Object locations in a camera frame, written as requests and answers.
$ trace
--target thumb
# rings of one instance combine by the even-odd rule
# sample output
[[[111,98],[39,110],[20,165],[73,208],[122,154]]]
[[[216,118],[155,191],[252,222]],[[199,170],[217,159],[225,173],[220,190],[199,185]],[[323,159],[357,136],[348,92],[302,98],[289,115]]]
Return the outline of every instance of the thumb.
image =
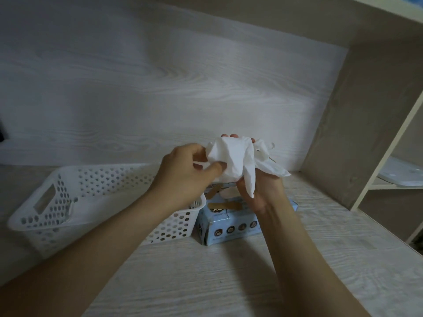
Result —
[[[225,162],[216,161],[202,171],[202,176],[210,183],[225,171],[226,166]]]

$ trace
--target left hand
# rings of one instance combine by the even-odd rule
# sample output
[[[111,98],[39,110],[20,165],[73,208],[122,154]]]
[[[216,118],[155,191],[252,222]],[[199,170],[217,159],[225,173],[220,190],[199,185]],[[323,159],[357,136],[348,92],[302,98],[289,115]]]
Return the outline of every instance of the left hand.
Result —
[[[226,163],[215,162],[207,169],[193,162],[206,162],[206,149],[191,143],[176,147],[163,157],[149,192],[155,194],[172,212],[188,207],[205,188],[226,169]]]

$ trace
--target white tissue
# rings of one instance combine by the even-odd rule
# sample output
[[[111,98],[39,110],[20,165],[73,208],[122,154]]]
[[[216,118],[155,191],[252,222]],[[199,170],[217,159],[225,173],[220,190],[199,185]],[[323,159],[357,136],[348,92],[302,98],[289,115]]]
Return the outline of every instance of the white tissue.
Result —
[[[248,194],[254,198],[256,168],[278,177],[289,176],[289,172],[269,158],[263,140],[252,143],[251,138],[219,137],[206,148],[209,162],[223,161],[228,164],[225,172],[215,181],[234,182],[244,176]]]

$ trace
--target blue package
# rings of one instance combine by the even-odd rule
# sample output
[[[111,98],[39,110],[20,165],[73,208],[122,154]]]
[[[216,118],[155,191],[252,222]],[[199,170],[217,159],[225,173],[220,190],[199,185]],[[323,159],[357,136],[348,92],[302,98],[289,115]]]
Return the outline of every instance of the blue package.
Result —
[[[209,192],[215,185],[208,186],[204,193]],[[235,183],[228,182],[220,185],[225,189],[235,186]],[[289,201],[296,211],[298,205],[291,199]],[[209,209],[208,205],[211,202],[239,202],[242,205],[242,209]],[[224,199],[219,193],[207,200],[206,205],[198,213],[195,226],[197,227],[201,244],[207,246],[262,232],[256,215],[241,197]]]

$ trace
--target printed icon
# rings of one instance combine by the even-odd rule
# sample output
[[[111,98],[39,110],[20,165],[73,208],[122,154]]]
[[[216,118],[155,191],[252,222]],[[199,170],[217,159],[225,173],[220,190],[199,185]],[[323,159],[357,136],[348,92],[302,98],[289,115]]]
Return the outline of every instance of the printed icon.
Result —
[[[233,233],[235,231],[235,226],[230,226],[228,229],[226,229],[226,232],[228,233],[228,234],[231,234],[231,233]]]
[[[214,236],[220,236],[221,234],[223,234],[223,230],[222,229],[218,229],[214,232]]]
[[[221,213],[222,211],[224,211],[225,209],[210,209],[210,211],[212,213]]]

